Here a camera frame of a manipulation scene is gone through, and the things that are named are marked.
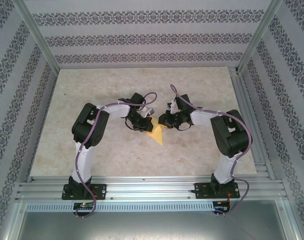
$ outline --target aluminum frame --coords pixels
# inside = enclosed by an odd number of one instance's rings
[[[25,24],[27,25],[29,31],[31,32],[34,40],[42,50],[46,60],[48,61],[49,65],[51,66],[55,76],[58,76],[60,72],[60,67],[55,59],[54,54],[52,53],[50,47],[48,46],[40,28],[37,26],[31,12],[29,11],[28,7],[25,4],[24,0],[13,0],[12,1],[15,8],[23,18]]]
[[[270,179],[266,164],[256,164],[257,175],[242,175],[250,183],[250,191],[245,201],[274,200],[288,240],[302,239],[297,223],[288,201],[282,180]],[[209,182],[210,176],[184,176],[184,177],[93,177],[92,182],[108,185],[106,200],[99,203],[121,203],[133,205],[135,203],[189,203],[199,204],[204,201],[224,201],[226,199],[196,199],[191,193],[196,182]],[[18,188],[14,208],[6,229],[4,240],[16,240],[23,223],[23,217],[29,204],[49,203],[52,206],[62,203],[75,203],[80,201],[66,201],[61,199],[63,185],[68,177],[31,177],[29,182],[23,182]],[[241,195],[246,185],[239,182]]]
[[[265,149],[262,135],[259,131],[258,123],[256,121],[256,118],[254,117],[255,114],[253,107],[250,105],[251,101],[246,91],[243,78],[241,75],[237,74],[236,69],[234,67],[229,67],[228,70],[231,76],[232,84],[234,87],[234,91],[235,91],[237,103],[240,108],[241,115],[252,133],[252,137],[253,137],[252,155],[254,161],[264,162],[266,164],[270,179],[274,180],[276,178]]]
[[[282,0],[271,0],[271,3],[267,7],[262,20],[260,21],[258,27],[255,30],[255,33],[253,34],[253,37],[251,38],[239,64],[238,64],[238,72],[242,73],[244,69],[246,68],[247,62],[250,60],[256,46],[258,45],[259,41],[261,40],[265,30],[268,28],[268,25],[270,24],[271,20],[274,17],[274,14],[276,13],[277,9],[280,7]]]

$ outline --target metal base plate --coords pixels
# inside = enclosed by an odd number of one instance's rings
[[[90,189],[94,193],[96,200],[105,200],[106,196],[106,184],[91,184]],[[62,193],[63,200],[91,200],[92,196],[90,194],[85,198],[81,198],[79,195],[72,194],[70,191],[70,185],[65,184]]]
[[[195,190],[193,193],[196,199],[226,199],[227,194],[230,194],[231,199],[239,199],[241,197],[238,185],[232,183],[229,188],[222,189],[219,194],[214,194],[209,182],[197,182],[194,184]]]

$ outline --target robotic arm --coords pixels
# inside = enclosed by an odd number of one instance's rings
[[[181,97],[190,103],[186,94]],[[219,164],[212,174],[211,182],[195,184],[195,190],[192,192],[196,194],[196,198],[225,198],[227,193],[231,198],[239,198],[238,186],[234,182],[231,171],[236,158],[248,147],[249,138],[245,129],[227,116],[195,110],[179,97],[167,105],[168,110],[159,117],[159,124],[180,131],[183,131],[180,129],[182,124],[189,124],[190,127],[192,125],[212,127],[217,147],[221,152]],[[244,122],[237,110],[227,113]]]
[[[118,103],[130,103],[130,104],[143,104],[145,101],[144,97],[138,93],[135,93],[131,99],[119,99]],[[72,133],[74,135],[76,154],[80,151],[81,144],[85,141],[93,124],[91,123],[97,116],[99,109],[102,106],[95,106],[91,103],[87,103],[80,115],[78,116],[76,122],[72,127]],[[97,199],[105,198],[104,184],[92,184],[91,185],[91,166],[94,154],[94,148],[102,140],[107,121],[114,120],[117,118],[125,118],[129,120],[133,125],[133,130],[141,132],[152,132],[153,124],[151,122],[151,115],[153,114],[152,109],[146,107],[142,110],[138,109],[138,106],[129,106],[124,104],[111,105],[105,107],[101,111],[97,123],[95,125],[94,131],[86,142],[82,150],[80,151],[77,166],[78,173],[82,180],[85,182],[88,188],[94,189],[93,192],[102,192],[103,194],[96,195]],[[62,199],[64,200],[75,200],[75,199],[87,199],[89,196],[87,190],[81,183],[81,180],[77,174],[77,170],[74,167],[72,175],[69,177],[69,183],[64,186]]]

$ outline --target metal profile bar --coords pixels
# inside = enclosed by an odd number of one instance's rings
[[[276,207],[280,216],[287,240],[302,240],[293,210],[289,200],[276,200]]]
[[[275,179],[274,176],[274,172],[270,163],[270,160],[268,158],[266,149],[265,149],[265,145],[261,136],[261,133],[259,131],[259,127],[258,124],[256,122],[256,118],[254,117],[254,111],[251,105],[249,105],[250,103],[250,99],[249,96],[246,92],[246,88],[244,86],[243,83],[243,78],[242,76],[239,76],[237,74],[231,74],[231,80],[232,80],[232,84],[234,87],[234,91],[236,93],[237,96],[237,101],[238,104],[240,106],[240,111],[242,116],[244,117],[244,120],[246,121],[246,123],[248,124],[248,127],[251,130],[252,133],[252,137],[253,137],[253,146],[255,146],[255,151],[253,150],[253,152],[255,152],[259,157],[260,161],[264,161],[265,162],[265,166],[267,168],[268,174],[270,179]]]
[[[246,67],[247,62],[250,60],[251,56],[253,55],[253,52],[258,45],[259,41],[261,40],[264,32],[268,28],[268,24],[271,22],[274,14],[276,13],[277,9],[281,5],[283,1],[282,0],[272,0],[269,4],[268,8],[266,9],[262,20],[260,21],[258,27],[255,30],[255,33],[253,34],[252,39],[250,40],[241,60],[237,67],[237,72],[242,73]]]
[[[29,9],[27,8],[24,0],[13,0],[13,4],[15,8],[18,10],[19,14],[23,18],[26,26],[28,27],[30,33],[32,34],[35,42],[38,44],[39,48],[41,49],[42,53],[44,54],[48,64],[51,66],[55,76],[58,76],[60,71],[60,67],[52,53],[50,47],[48,46],[41,30],[37,26],[32,14],[30,13]]]
[[[3,240],[16,240],[21,230],[23,218],[25,214],[27,203],[15,202],[11,212],[11,216],[6,225],[5,234]]]
[[[267,155],[267,150],[265,148],[263,137],[261,135],[261,132],[260,132],[259,127],[258,127],[258,123],[257,123],[256,118],[255,118],[255,113],[254,113],[253,107],[250,105],[250,102],[251,102],[250,97],[248,96],[248,93],[246,91],[246,87],[245,87],[245,84],[244,84],[244,80],[243,80],[243,77],[241,75],[238,77],[237,83],[238,83],[239,88],[243,92],[243,94],[241,96],[245,99],[244,102],[247,105],[246,108],[250,112],[249,116],[252,117],[252,123],[254,124],[253,129],[255,131],[254,134],[257,136],[257,143],[259,144],[259,148],[261,149],[261,152],[263,154],[263,160],[266,163],[267,171],[268,171],[271,179],[276,179],[276,177],[274,175],[274,172],[273,172],[273,168],[272,168],[270,159],[268,158],[268,155]]]
[[[270,180],[265,176],[243,177],[250,185],[246,200],[279,200],[288,199],[281,180]],[[172,202],[193,201],[197,202],[195,194],[191,193],[194,183],[209,182],[209,176],[196,177],[93,177],[94,184],[105,183],[108,185],[106,200],[120,202]],[[36,178],[32,182],[21,183],[16,195],[16,201],[25,202],[65,202],[61,200],[63,185],[67,178]],[[241,195],[245,192],[246,185],[239,182]],[[207,199],[218,201],[224,199]]]

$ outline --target slotted metal strip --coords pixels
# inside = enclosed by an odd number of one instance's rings
[[[26,212],[29,213],[70,213],[73,211],[71,202],[30,202]],[[98,202],[96,212],[188,212],[188,211],[213,211],[212,201],[178,201],[178,202]]]

